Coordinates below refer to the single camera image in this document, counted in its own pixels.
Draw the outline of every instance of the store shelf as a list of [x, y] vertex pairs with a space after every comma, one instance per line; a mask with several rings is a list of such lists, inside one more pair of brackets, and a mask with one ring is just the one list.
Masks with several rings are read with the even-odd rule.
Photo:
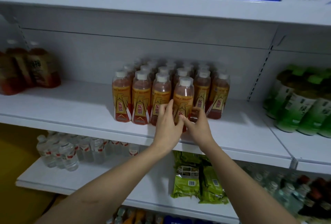
[[248, 0], [0, 0], [2, 3], [195, 17], [331, 25], [331, 7], [311, 2]]
[[283, 132], [274, 126], [273, 119], [265, 115], [261, 104], [254, 105], [262, 120], [296, 159], [297, 170], [331, 174], [331, 140], [329, 138], [320, 135], [307, 136], [299, 132]]
[[[38, 159], [21, 176], [19, 187], [71, 194], [94, 178], [122, 163], [126, 158], [113, 156], [102, 165], [81, 163], [74, 172], [47, 168]], [[157, 163], [130, 193], [123, 205], [145, 208], [168, 214], [200, 218], [220, 223], [238, 224], [238, 217], [231, 204], [198, 204], [196, 198], [181, 197], [173, 199], [170, 193], [174, 183], [174, 160], [170, 153]]]
[[[209, 120], [213, 137], [232, 158], [288, 168], [291, 156], [255, 113], [252, 103], [228, 100], [220, 120]], [[150, 145], [155, 126], [117, 122], [112, 86], [64, 81], [54, 89], [32, 88], [0, 95], [0, 122], [90, 137]], [[188, 133], [174, 148], [201, 153]]]

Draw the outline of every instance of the green bottle label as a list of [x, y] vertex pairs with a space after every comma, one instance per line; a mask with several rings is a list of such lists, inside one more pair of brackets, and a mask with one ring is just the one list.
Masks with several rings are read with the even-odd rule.
[[331, 101], [319, 98], [313, 104], [309, 112], [302, 118], [298, 132], [306, 135], [316, 134], [324, 120], [331, 114]]
[[269, 104], [270, 104], [270, 101], [275, 97], [277, 96], [277, 93], [279, 91], [279, 89], [281, 88], [282, 86], [282, 82], [279, 81], [278, 79], [276, 79], [275, 83], [273, 84], [271, 90], [269, 91], [269, 94], [267, 96], [267, 98], [264, 100], [263, 102], [263, 108], [264, 109], [268, 109], [269, 107]]
[[319, 130], [318, 134], [327, 137], [327, 138], [331, 138], [331, 116], [327, 117], [323, 124], [321, 129]]
[[277, 118], [279, 110], [282, 108], [282, 105], [286, 104], [287, 101], [291, 98], [292, 93], [293, 88], [289, 88], [281, 84], [277, 95], [270, 101], [267, 116], [273, 119]]
[[302, 119], [308, 112], [316, 99], [305, 98], [295, 93], [282, 111], [282, 116], [276, 123], [276, 127], [288, 133], [294, 132]]

